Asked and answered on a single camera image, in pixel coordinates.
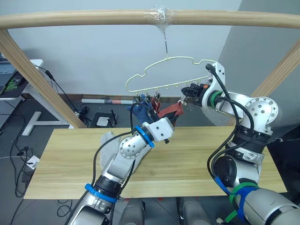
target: concrete floor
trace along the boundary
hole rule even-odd
[[[81,105],[80,101],[74,101],[76,107]],[[87,116],[92,119],[96,112],[110,112],[111,109],[118,115],[118,124],[116,127],[129,127],[129,113],[125,109],[125,105],[102,105],[102,104],[86,104],[90,111]],[[35,100],[26,100],[21,102],[17,107],[21,111],[28,122],[35,111],[41,111],[40,120],[55,120],[55,118]],[[176,126],[213,126],[213,124],[204,116],[201,109],[196,106],[188,106],[185,108],[185,115],[181,116]],[[0,136],[0,158],[9,156],[9,149],[17,133],[22,128],[22,120],[18,117],[10,117],[8,126]],[[21,136],[18,145],[23,148],[28,146],[33,149],[34,155],[41,157],[47,141],[55,128],[67,128],[67,126],[38,126],[34,127],[32,133],[28,137]],[[14,158],[14,161],[21,168],[22,161]],[[14,194],[14,174],[13,167],[9,158],[0,159],[0,224],[9,224],[17,205],[21,201]],[[20,189],[24,188],[24,184],[20,184]],[[226,196],[207,196],[198,197],[206,209],[212,224],[216,224],[217,217],[225,218],[233,211]],[[176,225],[178,223],[178,215],[176,210],[175,198],[145,198],[146,203],[145,223],[146,225]],[[118,201],[115,208],[113,224],[117,225],[121,214],[126,206],[126,201]],[[21,204],[13,224],[18,225],[53,225],[64,224],[66,217],[58,217],[56,215],[59,204],[54,200],[24,200]],[[241,225],[243,222],[238,219],[233,220],[234,224]]]

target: wooden frame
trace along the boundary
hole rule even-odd
[[[300,15],[207,10],[169,10],[167,13],[169,14],[168,24],[175,25],[235,25],[300,29]],[[85,10],[0,16],[0,52],[72,126],[85,128],[85,125],[30,63],[6,29],[66,25],[150,25],[157,23],[151,19],[156,15],[158,12],[154,10]],[[285,68],[284,64],[285,62],[281,63],[282,69]],[[289,75],[289,73],[285,73],[282,76],[281,72],[273,74],[276,74],[273,75],[276,80],[271,79],[262,83],[258,89],[264,90],[272,83],[275,84],[274,87],[277,87]]]

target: wooden table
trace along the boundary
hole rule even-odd
[[[224,195],[206,161],[233,127],[177,127],[170,143],[156,143],[124,189],[125,198]],[[92,179],[92,160],[102,134],[128,128],[56,129],[33,175],[26,199],[79,199]],[[267,149],[259,186],[286,192]]]

